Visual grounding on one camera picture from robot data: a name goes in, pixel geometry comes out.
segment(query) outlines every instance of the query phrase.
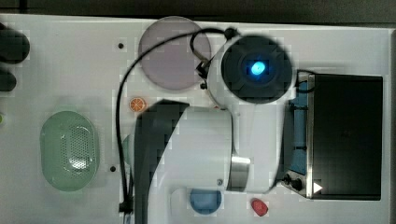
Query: green mesh container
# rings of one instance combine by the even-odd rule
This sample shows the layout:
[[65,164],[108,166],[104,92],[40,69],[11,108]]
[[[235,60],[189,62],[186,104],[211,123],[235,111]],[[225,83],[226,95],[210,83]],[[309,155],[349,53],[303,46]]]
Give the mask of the green mesh container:
[[92,124],[72,111],[51,116],[40,134],[43,175],[56,189],[84,188],[99,166],[98,137]]

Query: glowing blue led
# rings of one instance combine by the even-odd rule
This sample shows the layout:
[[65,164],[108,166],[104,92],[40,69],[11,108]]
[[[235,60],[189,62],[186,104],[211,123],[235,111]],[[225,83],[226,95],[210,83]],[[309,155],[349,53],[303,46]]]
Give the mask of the glowing blue led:
[[262,62],[256,62],[250,68],[251,74],[253,74],[254,76],[261,75],[262,72],[264,72],[264,70],[265,70],[265,64]]

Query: pink circular lid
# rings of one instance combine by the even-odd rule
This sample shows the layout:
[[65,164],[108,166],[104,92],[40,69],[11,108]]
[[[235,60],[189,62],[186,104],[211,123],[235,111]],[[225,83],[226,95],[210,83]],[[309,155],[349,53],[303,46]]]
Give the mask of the pink circular lid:
[[[201,29],[195,22],[182,17],[160,19],[143,33],[139,43],[139,55],[166,38]],[[195,71],[200,60],[190,49],[191,37],[171,41],[151,53],[141,61],[145,75],[152,82],[167,90],[187,89],[201,80]],[[206,35],[198,35],[194,47],[210,59],[211,48]]]

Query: white tabletop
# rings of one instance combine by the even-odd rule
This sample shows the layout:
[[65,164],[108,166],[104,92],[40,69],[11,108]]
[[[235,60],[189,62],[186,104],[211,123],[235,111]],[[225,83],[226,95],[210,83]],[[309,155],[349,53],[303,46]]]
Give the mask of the white tabletop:
[[[135,19],[0,15],[0,22],[29,37],[28,58],[1,64],[17,77],[11,93],[0,93],[0,222],[1,223],[120,223],[120,173],[111,173],[119,159],[115,137],[116,94],[137,44],[154,21]],[[275,38],[298,68],[335,74],[382,76],[384,141],[382,196],[378,202],[310,201],[282,186],[267,195],[224,194],[215,217],[194,217],[183,190],[173,195],[175,223],[389,223],[390,180],[390,32],[388,29],[198,22],[202,27],[233,26],[242,33]],[[213,53],[224,42],[209,35]],[[123,43],[125,48],[118,49]],[[199,85],[183,92],[156,87],[136,68],[128,79],[121,107],[121,126],[128,134],[136,114],[127,107],[134,96],[149,105],[167,98],[191,105],[213,106]],[[83,190],[62,193],[42,175],[39,133],[54,112],[73,106],[99,132],[100,166]],[[257,217],[248,202],[258,197],[269,213]]]

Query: blue circular object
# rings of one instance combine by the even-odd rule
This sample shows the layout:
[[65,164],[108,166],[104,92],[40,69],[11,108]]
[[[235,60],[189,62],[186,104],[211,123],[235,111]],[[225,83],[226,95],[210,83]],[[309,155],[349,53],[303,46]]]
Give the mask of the blue circular object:
[[190,203],[195,212],[209,215],[216,212],[221,205],[221,193],[218,190],[193,189]]
[[250,68],[251,74],[255,76],[261,75],[262,72],[264,72],[264,70],[265,70],[265,63],[262,62],[255,62],[253,66],[251,66]]

